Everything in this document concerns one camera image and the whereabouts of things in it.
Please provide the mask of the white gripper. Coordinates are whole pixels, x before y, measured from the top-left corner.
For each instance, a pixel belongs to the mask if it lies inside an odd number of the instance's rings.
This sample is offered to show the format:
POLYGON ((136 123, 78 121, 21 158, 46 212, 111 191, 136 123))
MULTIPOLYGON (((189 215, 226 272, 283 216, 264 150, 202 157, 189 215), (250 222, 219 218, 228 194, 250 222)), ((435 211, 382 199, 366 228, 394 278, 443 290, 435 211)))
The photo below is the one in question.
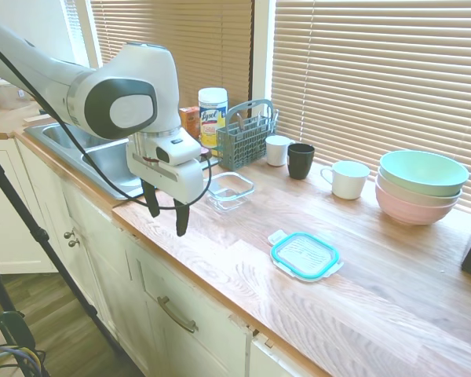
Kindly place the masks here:
POLYGON ((126 145, 127 165, 142 179, 146 206, 153 218, 160 214, 156 188, 174 198, 177 236, 187 232, 190 203, 203 191, 203 169, 197 160, 201 145, 187 133, 159 136, 136 133, 126 145))

